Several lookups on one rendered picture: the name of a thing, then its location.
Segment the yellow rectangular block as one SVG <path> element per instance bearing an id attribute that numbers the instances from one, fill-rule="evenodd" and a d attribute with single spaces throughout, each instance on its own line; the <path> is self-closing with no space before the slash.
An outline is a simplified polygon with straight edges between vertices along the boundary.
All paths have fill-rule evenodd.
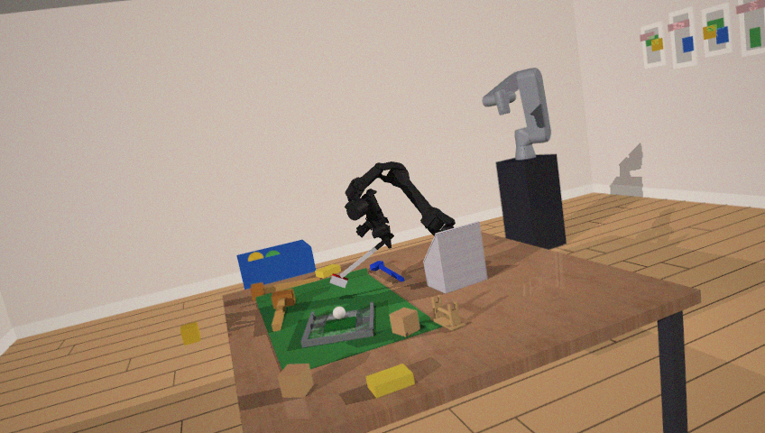
<path id="1" fill-rule="evenodd" d="M 368 389 L 376 398 L 415 385 L 413 372 L 405 364 L 396 365 L 365 378 Z"/>
<path id="2" fill-rule="evenodd" d="M 325 279 L 326 277 L 331 276 L 333 273 L 336 274 L 338 272 L 341 272 L 340 265 L 330 264 L 329 266 L 316 270 L 315 274 L 316 277 Z"/>

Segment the blue putter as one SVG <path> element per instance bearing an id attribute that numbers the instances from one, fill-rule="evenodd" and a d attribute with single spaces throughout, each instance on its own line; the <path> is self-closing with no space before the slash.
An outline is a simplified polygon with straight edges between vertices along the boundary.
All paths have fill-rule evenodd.
<path id="1" fill-rule="evenodd" d="M 394 277 L 395 279 L 397 279 L 397 280 L 399 280 L 399 281 L 404 281 L 404 278 L 403 278 L 402 276 L 400 276 L 400 275 L 399 275 L 399 274 L 397 274 L 396 272 L 393 272 L 392 270 L 390 270 L 390 269 L 386 268 L 386 267 L 384 266 L 384 264 L 383 264 L 383 261 L 378 261 L 378 262 L 376 262 L 376 263 L 373 263 L 373 264 L 371 264 L 371 265 L 370 265 L 370 269 L 371 269 L 371 271 L 377 271 L 377 270 L 381 269 L 381 270 L 383 270 L 384 272 L 386 272 L 386 273 L 390 274 L 390 275 L 391 275 L 392 277 Z"/>

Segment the green mat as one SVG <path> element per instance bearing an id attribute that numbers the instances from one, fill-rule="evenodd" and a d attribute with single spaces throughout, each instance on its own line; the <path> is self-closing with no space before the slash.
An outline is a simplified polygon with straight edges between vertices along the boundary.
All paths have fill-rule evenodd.
<path id="1" fill-rule="evenodd" d="M 282 370 L 288 364 L 309 364 L 311 370 L 443 327 L 369 274 L 348 279 L 345 288 L 328 284 L 295 293 L 294 298 L 294 306 L 286 307 L 281 330 L 274 332 L 272 322 L 276 309 L 272 300 L 257 303 Z M 368 310 L 365 312 L 369 315 L 370 302 L 374 306 L 373 336 L 302 348 L 301 340 L 311 312 L 315 318 L 321 318 L 333 314 L 334 308 L 342 307 L 346 312 L 357 310 L 357 316 L 359 309 Z M 420 330 L 416 333 L 408 336 L 392 333 L 390 314 L 402 308 L 418 311 Z"/>

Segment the tan cube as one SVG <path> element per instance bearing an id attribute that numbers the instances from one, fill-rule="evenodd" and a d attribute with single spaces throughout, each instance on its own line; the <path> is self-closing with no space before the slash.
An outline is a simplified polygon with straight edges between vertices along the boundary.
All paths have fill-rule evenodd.
<path id="1" fill-rule="evenodd" d="M 314 385 L 309 364 L 288 364 L 277 376 L 282 398 L 305 398 Z"/>
<path id="2" fill-rule="evenodd" d="M 420 330 L 418 311 L 402 308 L 390 314 L 392 333 L 408 336 Z"/>

